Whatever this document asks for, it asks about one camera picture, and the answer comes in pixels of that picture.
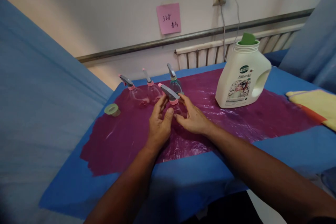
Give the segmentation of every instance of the metal pipe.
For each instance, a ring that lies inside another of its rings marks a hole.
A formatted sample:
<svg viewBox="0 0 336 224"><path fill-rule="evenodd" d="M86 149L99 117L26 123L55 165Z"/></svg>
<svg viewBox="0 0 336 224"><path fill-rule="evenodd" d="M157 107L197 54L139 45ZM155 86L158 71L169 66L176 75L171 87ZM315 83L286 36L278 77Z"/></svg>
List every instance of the metal pipe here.
<svg viewBox="0 0 336 224"><path fill-rule="evenodd" d="M253 28L257 26L262 26L262 25L268 25L268 24L273 24L273 23L279 23L279 22L284 22L292 19L299 19L303 17L308 17L310 14L313 12L314 9L307 9L307 10L301 10L298 12L292 12L292 13L287 13L283 15L278 15L278 16L273 16L273 17L267 17L263 19L257 19L253 21L248 21L248 22L243 22L240 24L239 29L248 29L248 28ZM233 32L238 29L238 24L232 24L228 25L225 27L225 32ZM175 44L175 43L180 43L184 41L189 41L189 40L195 40L195 39L200 39L203 37L210 37L218 34L223 33L223 27L218 27L218 28L213 28L209 30L203 30L195 33L189 33L185 35L180 35L176 37L170 37L170 38L164 38L161 40L155 40L151 42L146 42L142 44L137 44L137 45L131 45L127 47L122 47L122 48L117 48L109 51L103 51L103 52L97 52L94 54L89 54L85 56L80 56L77 57L76 59L81 62L89 62L89 61L94 61L94 60L100 60L104 58L109 58L117 55L122 55L122 54L127 54L127 53L133 53L136 51L141 51L141 50L146 50L154 47L160 47L160 46L166 46L169 44Z"/></svg>

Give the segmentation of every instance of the green cap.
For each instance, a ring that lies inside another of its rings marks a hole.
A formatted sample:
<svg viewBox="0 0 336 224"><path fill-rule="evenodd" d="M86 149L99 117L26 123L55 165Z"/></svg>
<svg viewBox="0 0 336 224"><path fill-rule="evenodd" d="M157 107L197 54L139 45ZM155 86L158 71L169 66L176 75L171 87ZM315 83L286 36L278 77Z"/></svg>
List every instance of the green cap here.
<svg viewBox="0 0 336 224"><path fill-rule="evenodd" d="M114 114L115 112L118 111L118 109L119 109L118 105L115 104L115 103L112 103L104 109L104 113L105 114Z"/></svg>
<svg viewBox="0 0 336 224"><path fill-rule="evenodd" d="M238 42L239 45L242 46L250 46L257 44L258 41L256 40L255 36L251 33L244 33L241 41Z"/></svg>

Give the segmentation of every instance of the blue curtain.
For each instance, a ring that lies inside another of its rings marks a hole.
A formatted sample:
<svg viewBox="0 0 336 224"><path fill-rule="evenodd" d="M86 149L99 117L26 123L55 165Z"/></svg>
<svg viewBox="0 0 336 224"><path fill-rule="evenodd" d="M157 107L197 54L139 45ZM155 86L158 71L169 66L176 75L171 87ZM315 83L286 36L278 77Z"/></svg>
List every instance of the blue curtain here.
<svg viewBox="0 0 336 224"><path fill-rule="evenodd" d="M113 91L7 0L0 56L0 217L82 223L38 202Z"/></svg>
<svg viewBox="0 0 336 224"><path fill-rule="evenodd" d="M336 0L321 0L280 69L336 93Z"/></svg>

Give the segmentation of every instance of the pink sticky note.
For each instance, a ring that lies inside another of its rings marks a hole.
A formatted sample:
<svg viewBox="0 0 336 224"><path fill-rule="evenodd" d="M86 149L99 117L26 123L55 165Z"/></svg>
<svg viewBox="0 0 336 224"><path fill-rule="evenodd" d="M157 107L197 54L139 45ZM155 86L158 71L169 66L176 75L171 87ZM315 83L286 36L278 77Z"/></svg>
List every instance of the pink sticky note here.
<svg viewBox="0 0 336 224"><path fill-rule="evenodd" d="M181 32L180 4L171 3L156 7L161 34Z"/></svg>

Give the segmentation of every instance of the plastic spray bottle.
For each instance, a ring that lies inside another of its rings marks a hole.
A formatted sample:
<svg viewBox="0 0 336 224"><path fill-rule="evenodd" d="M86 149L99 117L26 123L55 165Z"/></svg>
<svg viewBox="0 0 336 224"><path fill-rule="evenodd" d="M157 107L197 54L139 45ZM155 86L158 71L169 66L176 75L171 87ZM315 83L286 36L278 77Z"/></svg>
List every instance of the plastic spray bottle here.
<svg viewBox="0 0 336 224"><path fill-rule="evenodd" d="M134 86L133 82L130 81L127 77L119 75L120 79L124 82L125 86L127 85L129 90L129 96L131 97L134 105L140 109L145 108L149 104L149 98L147 94L140 88Z"/></svg>
<svg viewBox="0 0 336 224"><path fill-rule="evenodd" d="M176 94L172 89L167 87L166 85L163 85L159 83L158 85L161 90L169 97L169 107L172 107L174 109L174 114L179 114L183 116L184 118L187 118L188 111L185 108L185 106L182 103L179 103L180 96Z"/></svg>
<svg viewBox="0 0 336 224"><path fill-rule="evenodd" d="M162 92L160 88L158 87L158 85L156 85L154 81L152 81L152 79L148 76L146 69L143 68L142 71L145 74L146 79L147 79L147 85L148 85L147 94L149 98L149 103L152 105L155 105L155 103L157 103L157 101L162 96Z"/></svg>
<svg viewBox="0 0 336 224"><path fill-rule="evenodd" d="M182 86L181 86L181 83L180 81L177 79L176 77L176 73L175 71L173 70L172 66L168 63L167 64L167 67L168 67L168 70L169 70L169 73L170 73L170 83L169 83L169 87L176 93L181 93L184 95L183 91L182 91Z"/></svg>

